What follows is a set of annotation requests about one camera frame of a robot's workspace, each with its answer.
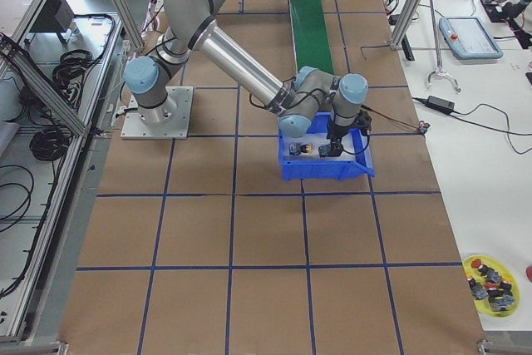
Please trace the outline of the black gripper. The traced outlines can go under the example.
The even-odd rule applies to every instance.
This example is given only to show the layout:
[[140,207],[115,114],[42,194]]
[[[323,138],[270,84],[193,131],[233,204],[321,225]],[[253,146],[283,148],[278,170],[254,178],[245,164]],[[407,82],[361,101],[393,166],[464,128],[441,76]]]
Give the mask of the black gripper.
[[349,132],[353,124],[353,118],[343,118],[340,116],[329,116],[328,135],[329,157],[339,157],[343,153],[342,138]]

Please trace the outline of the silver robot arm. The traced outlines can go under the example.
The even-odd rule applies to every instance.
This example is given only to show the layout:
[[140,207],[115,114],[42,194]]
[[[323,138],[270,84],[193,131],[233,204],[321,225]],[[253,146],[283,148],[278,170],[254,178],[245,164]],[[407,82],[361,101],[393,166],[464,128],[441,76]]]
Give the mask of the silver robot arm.
[[128,62],[124,73],[144,126],[160,126],[175,119],[178,102],[166,86],[190,53],[197,51],[259,100],[260,109],[278,116],[278,127],[285,136],[305,135],[319,108],[330,104],[329,142],[319,151],[322,157],[345,153],[342,138],[351,129],[369,134],[372,119],[362,109],[368,90],[363,76],[335,76],[302,67],[294,82],[279,80],[219,27],[216,15],[225,1],[164,0],[169,26],[159,37],[159,48],[153,55]]

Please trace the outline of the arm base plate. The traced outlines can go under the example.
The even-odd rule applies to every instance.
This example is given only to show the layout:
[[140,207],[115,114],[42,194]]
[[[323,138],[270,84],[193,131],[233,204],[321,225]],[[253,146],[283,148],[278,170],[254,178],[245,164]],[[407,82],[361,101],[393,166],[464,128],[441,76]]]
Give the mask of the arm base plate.
[[123,122],[121,138],[124,140],[186,140],[193,103],[192,86],[167,86],[168,96],[161,106],[154,109],[138,107],[131,96]]

